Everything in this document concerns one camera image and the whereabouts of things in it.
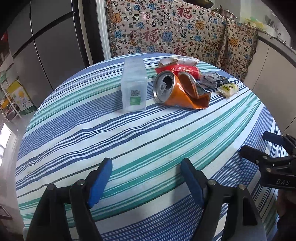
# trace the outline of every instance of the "red wrapper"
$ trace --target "red wrapper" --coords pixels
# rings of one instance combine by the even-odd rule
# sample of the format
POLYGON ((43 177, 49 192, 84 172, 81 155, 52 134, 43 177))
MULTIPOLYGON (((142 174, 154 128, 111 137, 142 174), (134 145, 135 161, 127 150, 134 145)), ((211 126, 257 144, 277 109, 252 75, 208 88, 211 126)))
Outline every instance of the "red wrapper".
POLYGON ((199 80, 201 77, 201 72, 200 70, 195 67, 195 66, 187 66, 187 65, 183 65, 183 64, 173 64, 173 65, 168 65, 165 67, 160 67, 160 68, 155 68, 155 71, 157 74, 159 74, 162 71, 171 71, 173 72, 175 75, 178 75, 179 72, 187 72, 190 73, 195 79, 199 80))

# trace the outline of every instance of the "crushed can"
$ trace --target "crushed can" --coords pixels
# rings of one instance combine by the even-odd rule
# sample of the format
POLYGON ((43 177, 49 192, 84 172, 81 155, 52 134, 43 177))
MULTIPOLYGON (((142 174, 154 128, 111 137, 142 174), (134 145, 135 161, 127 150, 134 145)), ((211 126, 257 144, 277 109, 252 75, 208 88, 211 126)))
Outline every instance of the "crushed can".
POLYGON ((203 89, 187 72, 179 72, 178 76, 171 71, 159 73, 153 83, 153 94, 160 104, 192 109, 207 108, 211 98, 211 92, 203 89))

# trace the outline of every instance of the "table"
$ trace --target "table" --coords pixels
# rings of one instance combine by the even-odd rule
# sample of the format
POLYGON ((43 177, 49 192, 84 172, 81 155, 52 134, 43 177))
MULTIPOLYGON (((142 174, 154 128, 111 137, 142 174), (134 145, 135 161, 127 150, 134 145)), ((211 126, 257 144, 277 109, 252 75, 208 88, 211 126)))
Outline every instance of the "table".
MULTIPOLYGON (((73 184, 98 167, 104 157, 113 172, 100 202, 91 209, 104 240, 189 240, 201 216, 180 174, 190 158, 197 169, 222 185, 248 187, 267 233, 276 219, 276 190, 258 184, 260 173, 239 156, 248 144, 272 157, 282 147, 265 142, 264 131, 280 134, 271 114, 243 83, 204 62, 201 72, 215 71, 239 85, 226 100, 214 89, 204 110, 155 102, 154 68, 170 54, 138 54, 149 82, 144 112, 124 113, 120 91, 123 63, 129 55, 90 66, 61 84, 36 111, 23 137, 16 165, 16 190, 25 226, 29 226, 46 186, 73 184)), ((224 205, 215 240, 226 219, 224 205)), ((71 235, 78 240, 70 206, 71 235)))

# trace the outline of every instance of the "qr code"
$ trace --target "qr code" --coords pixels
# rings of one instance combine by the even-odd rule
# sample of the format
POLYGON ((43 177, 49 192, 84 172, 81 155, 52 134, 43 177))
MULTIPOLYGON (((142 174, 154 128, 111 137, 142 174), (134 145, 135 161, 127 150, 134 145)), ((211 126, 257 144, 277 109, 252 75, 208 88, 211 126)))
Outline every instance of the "qr code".
POLYGON ((140 96, 141 92, 140 91, 131 91, 131 96, 140 96))

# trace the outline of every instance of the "blue gripper pad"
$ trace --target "blue gripper pad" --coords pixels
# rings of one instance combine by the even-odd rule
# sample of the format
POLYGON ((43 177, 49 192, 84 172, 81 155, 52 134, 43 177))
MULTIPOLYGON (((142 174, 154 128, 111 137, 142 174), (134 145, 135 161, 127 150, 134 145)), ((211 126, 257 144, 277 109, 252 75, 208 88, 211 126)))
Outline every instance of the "blue gripper pad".
POLYGON ((103 167, 100 170, 97 179, 95 180, 94 184, 92 185, 89 191, 88 205, 90 208, 92 208, 96 203, 99 202, 104 192, 105 186, 112 173, 111 159, 108 159, 108 158, 104 159, 101 165, 102 164, 103 164, 103 167))
POLYGON ((181 161, 181 174, 196 204, 204 207, 207 195, 207 178, 202 171, 197 171, 188 158, 181 161))
POLYGON ((276 134, 271 133, 269 131, 265 131, 262 134, 262 138, 265 141, 269 141, 269 142, 274 143, 274 144, 279 145, 279 146, 282 146, 284 144, 284 140, 283 140, 282 136, 276 135, 276 134))

